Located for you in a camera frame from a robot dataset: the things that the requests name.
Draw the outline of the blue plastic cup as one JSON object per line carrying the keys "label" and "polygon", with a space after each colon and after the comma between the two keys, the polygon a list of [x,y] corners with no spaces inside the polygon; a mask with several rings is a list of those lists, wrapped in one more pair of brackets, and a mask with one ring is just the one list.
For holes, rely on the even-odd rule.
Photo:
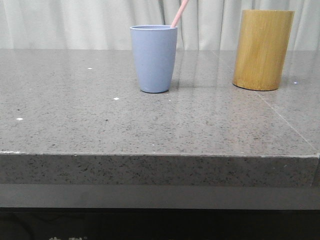
{"label": "blue plastic cup", "polygon": [[175,66],[178,28],[136,25],[130,27],[130,36],[140,90],[152,94],[168,91]]}

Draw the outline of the white curtain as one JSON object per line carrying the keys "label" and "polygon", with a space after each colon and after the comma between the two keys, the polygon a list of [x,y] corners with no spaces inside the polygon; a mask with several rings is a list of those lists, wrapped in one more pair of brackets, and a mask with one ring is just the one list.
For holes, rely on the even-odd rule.
{"label": "white curtain", "polygon": [[[3,0],[3,49],[128,50],[130,27],[169,25],[179,0]],[[294,11],[289,50],[320,48],[317,0],[191,0],[178,23],[180,50],[236,49],[243,10]]]}

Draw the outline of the bamboo cylindrical holder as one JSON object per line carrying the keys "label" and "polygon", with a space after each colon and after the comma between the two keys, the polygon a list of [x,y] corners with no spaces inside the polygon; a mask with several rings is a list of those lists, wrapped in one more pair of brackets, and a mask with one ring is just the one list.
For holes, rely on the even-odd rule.
{"label": "bamboo cylindrical holder", "polygon": [[254,91],[279,88],[294,11],[242,11],[233,85]]}

